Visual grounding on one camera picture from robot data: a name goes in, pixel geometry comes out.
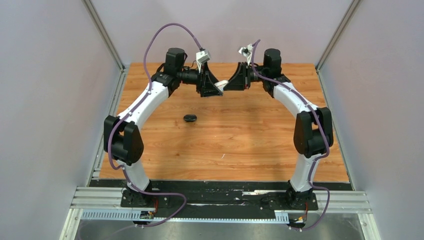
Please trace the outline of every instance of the wood surface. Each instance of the wood surface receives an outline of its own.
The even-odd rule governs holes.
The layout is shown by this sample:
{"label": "wood surface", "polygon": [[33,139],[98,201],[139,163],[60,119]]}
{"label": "wood surface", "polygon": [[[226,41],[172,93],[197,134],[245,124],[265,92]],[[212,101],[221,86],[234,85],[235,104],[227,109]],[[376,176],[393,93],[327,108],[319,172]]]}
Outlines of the wood surface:
{"label": "wood surface", "polygon": [[[153,74],[159,63],[149,63]],[[219,80],[228,79],[235,63],[211,63]],[[325,100],[313,64],[283,64],[284,74],[312,103]],[[148,84],[142,63],[129,69],[118,113],[127,108]],[[186,114],[197,115],[194,123]],[[287,181],[293,175],[297,151],[293,144],[295,119],[261,82],[249,90],[225,91],[224,96],[200,98],[194,85],[181,86],[161,104],[141,130],[142,163],[150,179]],[[124,178],[113,170],[105,154],[101,178]],[[349,181],[337,141],[321,160],[315,181]]]}

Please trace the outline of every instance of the gray floor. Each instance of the gray floor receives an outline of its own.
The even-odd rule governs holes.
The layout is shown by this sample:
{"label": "gray floor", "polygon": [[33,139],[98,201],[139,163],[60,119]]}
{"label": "gray floor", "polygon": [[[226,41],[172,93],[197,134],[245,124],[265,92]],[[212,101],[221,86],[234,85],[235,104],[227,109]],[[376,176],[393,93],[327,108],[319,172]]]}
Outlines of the gray floor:
{"label": "gray floor", "polygon": [[[308,223],[314,223],[318,214],[310,213]],[[282,224],[265,223],[189,223],[166,222],[152,228],[130,228],[113,236],[115,231],[132,225],[117,220],[83,220],[80,239],[76,240],[363,240],[361,225],[356,214],[326,214],[314,229],[296,232]]]}

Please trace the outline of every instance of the cable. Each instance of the cable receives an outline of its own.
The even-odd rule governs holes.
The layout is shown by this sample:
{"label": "cable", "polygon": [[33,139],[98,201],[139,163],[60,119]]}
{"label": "cable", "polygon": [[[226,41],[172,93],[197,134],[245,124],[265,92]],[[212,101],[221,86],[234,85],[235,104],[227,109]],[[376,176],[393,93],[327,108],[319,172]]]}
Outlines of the cable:
{"label": "cable", "polygon": [[311,226],[309,226],[309,227],[305,227],[305,228],[302,228],[302,229],[300,229],[300,228],[295,228],[294,227],[294,229],[297,229],[297,230],[299,230],[299,231],[306,231],[306,230],[310,230],[310,229],[313,229],[314,227],[316,227],[320,222],[321,222],[321,220],[323,219],[323,217],[324,217],[324,215],[326,214],[326,211],[327,211],[327,208],[329,207],[329,203],[330,203],[330,190],[328,189],[328,188],[326,188],[326,187],[323,187],[323,186],[315,186],[313,183],[312,183],[312,172],[314,171],[314,168],[315,168],[315,165],[317,164],[317,161],[318,160],[320,160],[320,159],[323,159],[323,158],[326,158],[329,154],[330,154],[330,147],[329,147],[329,143],[328,143],[328,141],[327,141],[327,138],[326,138],[326,135],[324,134],[324,130],[323,130],[323,127],[321,126],[321,123],[320,123],[320,120],[319,120],[319,118],[318,118],[318,116],[317,116],[317,113],[314,111],[314,109],[312,108],[312,106],[310,106],[309,104],[308,104],[308,101],[306,101],[306,99],[299,93],[299,92],[297,92],[296,90],[294,90],[294,89],[292,89],[291,87],[289,87],[289,86],[287,86],[286,84],[284,84],[284,83],[282,83],[282,82],[279,82],[279,81],[277,81],[277,80],[274,80],[274,79],[271,79],[271,78],[268,78],[268,77],[265,77],[265,76],[262,76],[261,74],[259,74],[259,72],[256,70],[256,67],[255,67],[255,64],[254,64],[254,59],[255,59],[255,51],[256,51],[256,47],[257,47],[257,45],[258,45],[258,43],[260,42],[261,40],[260,39],[258,39],[254,44],[252,44],[252,46],[253,46],[253,50],[252,50],[252,58],[251,58],[251,66],[252,66],[252,69],[253,69],[253,72],[254,72],[254,74],[256,74],[259,78],[261,78],[261,79],[263,79],[263,80],[266,80],[266,81],[270,81],[270,82],[273,82],[273,83],[276,83],[276,84],[279,84],[279,85],[281,85],[283,88],[285,88],[285,89],[287,89],[288,91],[290,91],[290,92],[292,92],[292,93],[294,93],[306,106],[307,106],[307,108],[312,112],[312,115],[313,115],[313,118],[315,119],[315,121],[316,121],[316,124],[318,125],[318,129],[319,129],[319,132],[321,133],[321,136],[322,136],[322,138],[323,138],[323,140],[324,140],[324,145],[325,145],[325,150],[326,150],[326,152],[325,152],[325,154],[324,155],[321,155],[321,156],[318,156],[318,157],[316,157],[313,161],[312,161],[312,165],[311,165],[311,167],[310,167],[310,170],[309,170],[309,173],[308,173],[308,176],[307,176],[307,181],[308,181],[308,183],[309,183],[309,185],[312,187],[312,188],[314,188],[314,189],[317,189],[317,190],[324,190],[324,191],[327,191],[327,202],[326,202],[326,204],[325,204],[325,207],[324,207],[324,210],[322,211],[322,214],[321,214],[321,216],[318,218],[318,220],[314,223],[314,224],[312,224]]}
{"label": "cable", "polygon": [[193,40],[194,40],[194,42],[196,43],[196,45],[197,45],[197,47],[200,49],[200,50],[202,50],[203,48],[202,48],[202,46],[200,45],[200,43],[199,43],[199,41],[198,41],[198,39],[194,36],[194,34],[187,28],[187,27],[185,27],[184,25],[182,25],[182,24],[179,24],[179,23],[175,23],[175,22],[172,22],[172,23],[168,23],[168,24],[165,24],[164,26],[162,26],[161,28],[159,28],[159,30],[157,30],[157,32],[154,34],[154,36],[152,37],[152,39],[151,39],[151,41],[150,41],[150,43],[148,44],[148,46],[147,46],[147,49],[146,49],[146,51],[145,51],[145,53],[144,53],[144,57],[143,57],[143,67],[144,67],[144,71],[145,71],[145,73],[146,73],[146,75],[147,75],[147,78],[148,78],[148,90],[147,90],[147,93],[142,97],[142,99],[139,101],[139,102],[137,102],[137,104],[133,107],[133,108],[131,108],[129,111],[128,111],[128,113],[125,115],[125,116],[123,116],[118,122],[117,122],[117,124],[112,128],[112,131],[110,132],[110,135],[109,135],[109,139],[108,139],[108,141],[107,141],[107,156],[109,157],[109,164],[110,164],[110,166],[114,169],[114,170],[118,170],[118,169],[120,169],[120,168],[122,168],[123,166],[122,165],[118,165],[118,166],[115,166],[114,165],[114,162],[113,162],[113,157],[112,157],[112,138],[113,138],[113,136],[114,136],[114,134],[115,134],[115,132],[117,131],[117,129],[118,129],[118,127],[122,124],[122,122],[124,122],[125,121],[125,119],[127,119],[129,116],[130,116],[130,113],[132,113],[136,108],[138,108],[145,100],[146,100],[146,98],[148,97],[148,95],[150,95],[152,92],[152,77],[150,76],[150,74],[149,74],[149,71],[147,70],[147,65],[146,65],[146,59],[147,59],[147,53],[149,52],[149,50],[150,50],[150,47],[152,46],[152,44],[153,44],[153,42],[155,41],[155,39],[156,39],[156,37],[158,36],[158,34],[163,30],[163,29],[165,29],[165,28],[167,28],[167,27],[169,27],[169,26],[178,26],[178,27],[181,27],[181,28],[183,28],[184,30],[186,30],[187,31],[187,33],[188,34],[190,34],[190,36],[193,38]]}

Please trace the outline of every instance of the robotic arm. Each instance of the robotic arm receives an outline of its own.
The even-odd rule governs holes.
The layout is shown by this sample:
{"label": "robotic arm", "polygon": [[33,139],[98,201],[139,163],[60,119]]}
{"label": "robotic arm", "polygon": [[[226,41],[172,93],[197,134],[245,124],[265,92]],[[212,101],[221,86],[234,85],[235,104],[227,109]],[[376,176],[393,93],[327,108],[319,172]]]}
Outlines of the robotic arm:
{"label": "robotic arm", "polygon": [[326,153],[326,147],[322,135],[318,129],[313,129],[317,124],[311,110],[318,115],[329,146],[333,145],[333,126],[331,112],[327,107],[319,108],[310,103],[296,91],[290,80],[281,73],[281,56],[277,49],[267,49],[264,53],[263,65],[256,65],[260,75],[274,79],[277,82],[261,80],[252,69],[250,63],[251,47],[240,49],[240,53],[247,58],[247,62],[239,62],[233,76],[228,80],[218,81],[209,70],[207,61],[209,53],[202,50],[196,54],[198,69],[184,67],[187,55],[183,49],[170,48],[163,63],[152,76],[152,88],[147,98],[135,110],[129,113],[149,90],[146,88],[137,100],[118,116],[108,116],[104,121],[104,150],[108,151],[107,142],[112,128],[117,122],[129,113],[129,117],[112,136],[111,152],[114,159],[126,170],[127,177],[132,184],[143,191],[151,188],[150,180],[146,176],[140,161],[144,145],[140,135],[140,129],[153,111],[180,86],[180,83],[196,85],[196,91],[200,97],[222,96],[224,91],[243,91],[249,89],[251,82],[262,81],[263,89],[272,97],[281,102],[296,118],[294,128],[294,146],[298,152],[294,175],[290,182],[290,188],[286,192],[286,202],[293,208],[304,208],[306,200],[312,198],[312,187],[309,185],[309,173],[311,167],[314,178],[316,167],[313,164],[316,157]]}

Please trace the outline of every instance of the white wall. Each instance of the white wall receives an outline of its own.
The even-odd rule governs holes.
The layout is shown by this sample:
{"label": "white wall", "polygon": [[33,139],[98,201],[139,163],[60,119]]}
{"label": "white wall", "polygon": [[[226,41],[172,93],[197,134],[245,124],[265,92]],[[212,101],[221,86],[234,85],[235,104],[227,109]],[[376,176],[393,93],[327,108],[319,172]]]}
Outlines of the white wall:
{"label": "white wall", "polygon": [[322,69],[351,180],[384,240],[424,235],[423,9],[362,1]]}
{"label": "white wall", "polygon": [[56,240],[118,68],[80,0],[3,0],[0,33],[0,239]]}
{"label": "white wall", "polygon": [[[125,64],[142,62],[163,25],[188,27],[211,53],[211,62],[239,62],[241,46],[262,39],[258,52],[278,48],[286,63],[317,63],[351,0],[92,0]],[[191,37],[178,27],[162,31],[147,61],[163,62],[178,47],[195,59]]]}

